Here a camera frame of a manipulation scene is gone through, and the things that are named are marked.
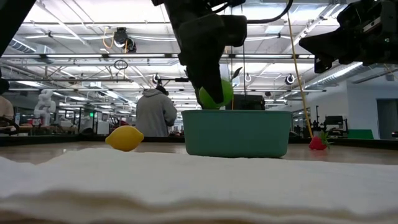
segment workstation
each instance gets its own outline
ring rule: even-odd
[[[5,1],[4,221],[397,223],[397,5]]]

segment teal bowl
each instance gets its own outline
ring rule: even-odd
[[[287,152],[291,112],[189,110],[182,117],[190,155],[276,158]]]

